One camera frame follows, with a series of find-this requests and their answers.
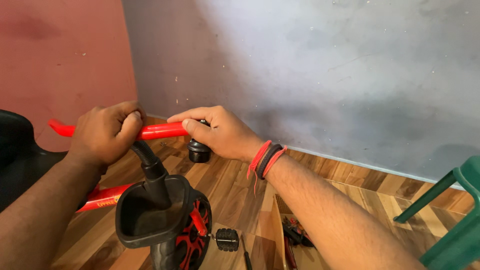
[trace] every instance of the pink wall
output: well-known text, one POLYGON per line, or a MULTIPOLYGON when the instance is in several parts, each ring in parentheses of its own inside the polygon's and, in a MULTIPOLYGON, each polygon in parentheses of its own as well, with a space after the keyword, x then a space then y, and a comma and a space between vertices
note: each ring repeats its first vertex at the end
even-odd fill
POLYGON ((66 150, 46 125, 136 99, 120 0, 1 0, 0 108, 28 118, 37 143, 66 150))

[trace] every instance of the human hand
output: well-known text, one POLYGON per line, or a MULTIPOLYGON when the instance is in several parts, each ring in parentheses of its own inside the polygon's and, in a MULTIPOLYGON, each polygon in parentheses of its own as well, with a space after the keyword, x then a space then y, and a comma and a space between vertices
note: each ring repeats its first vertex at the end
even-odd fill
POLYGON ((264 144, 244 122, 222 106, 191 109, 167 120, 168 123, 180 121, 192 138, 227 159, 250 163, 264 144), (196 121, 203 119, 210 127, 196 121))
POLYGON ((93 108, 78 119, 66 159, 106 169, 127 153, 145 119, 138 101, 93 108))

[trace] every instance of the red string bracelet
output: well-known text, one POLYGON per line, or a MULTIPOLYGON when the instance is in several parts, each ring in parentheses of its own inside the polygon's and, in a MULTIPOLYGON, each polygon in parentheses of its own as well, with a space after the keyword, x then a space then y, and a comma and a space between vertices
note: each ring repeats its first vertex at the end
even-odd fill
POLYGON ((264 170, 264 174, 262 175, 263 178, 265 178, 265 176, 267 175, 268 171, 270 170, 270 168, 273 166, 273 163, 275 163, 275 161, 280 157, 281 154, 285 153, 285 151, 287 150, 287 146, 285 145, 285 147, 278 151, 277 153, 275 153, 272 158, 270 159, 270 161, 268 162, 267 166, 265 167, 265 170, 264 170))
POLYGON ((268 140, 264 143, 264 145, 258 150, 257 155, 255 155, 255 158, 253 158, 252 162, 248 166, 248 171, 247 171, 247 179, 250 176, 250 170, 253 170, 255 173, 255 185, 253 186, 253 195, 256 197, 256 186, 257 186, 257 180, 258 180, 258 175, 257 172, 255 171, 257 168, 258 163, 260 162, 260 159, 264 156, 265 152, 268 149, 268 146, 272 143, 271 140, 268 140))

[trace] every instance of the red handlebar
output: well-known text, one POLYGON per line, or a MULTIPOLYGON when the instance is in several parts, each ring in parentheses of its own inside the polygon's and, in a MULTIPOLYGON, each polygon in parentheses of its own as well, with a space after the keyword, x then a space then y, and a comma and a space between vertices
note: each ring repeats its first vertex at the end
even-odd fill
MULTIPOLYGON (((65 125, 57 119, 50 119, 48 125, 59 135, 64 137, 71 137, 75 131, 74 125, 65 125)), ((187 131, 181 126, 181 122, 148 125, 142 127, 137 135, 137 141, 139 140, 153 140, 161 138, 169 138, 176 136, 188 135, 187 131)))

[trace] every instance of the forearm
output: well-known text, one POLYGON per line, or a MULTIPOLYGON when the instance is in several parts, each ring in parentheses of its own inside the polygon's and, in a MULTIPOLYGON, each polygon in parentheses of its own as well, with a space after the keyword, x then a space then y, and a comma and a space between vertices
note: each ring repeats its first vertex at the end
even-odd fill
POLYGON ((67 155, 0 213, 0 269, 46 269, 98 176, 67 155))
POLYGON ((266 175, 332 269, 423 269, 369 213, 282 155, 266 175))

